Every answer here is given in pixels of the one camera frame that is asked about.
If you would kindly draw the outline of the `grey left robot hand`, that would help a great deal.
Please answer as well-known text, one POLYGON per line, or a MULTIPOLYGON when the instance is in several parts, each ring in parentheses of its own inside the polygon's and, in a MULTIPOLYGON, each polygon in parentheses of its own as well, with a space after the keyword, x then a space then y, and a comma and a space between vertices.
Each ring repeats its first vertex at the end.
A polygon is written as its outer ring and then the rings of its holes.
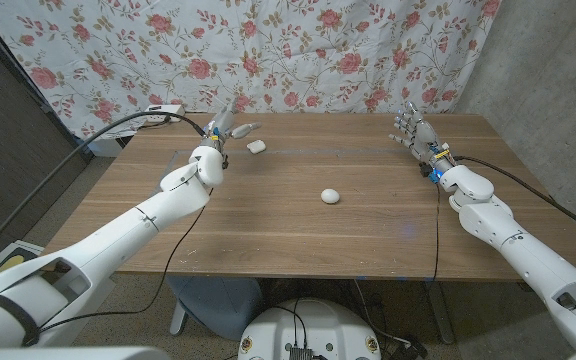
POLYGON ((229 139, 241 139, 253 130, 262 126, 261 122, 247 123, 235 126, 235 115, 238 113, 235 102, 225 105, 203 128, 205 135, 200 145, 223 150, 223 145, 229 139))

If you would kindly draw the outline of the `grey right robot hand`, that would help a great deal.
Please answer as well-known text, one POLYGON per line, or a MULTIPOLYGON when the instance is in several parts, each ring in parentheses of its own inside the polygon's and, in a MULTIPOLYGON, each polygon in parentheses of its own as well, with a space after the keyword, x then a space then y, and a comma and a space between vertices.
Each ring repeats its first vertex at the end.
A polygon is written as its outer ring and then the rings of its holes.
POLYGON ((408 101, 398 111, 393 126, 400 134, 390 134, 389 138, 407 148, 416 160, 441 171, 454 167, 449 150, 442 146, 432 125, 413 102, 408 101))

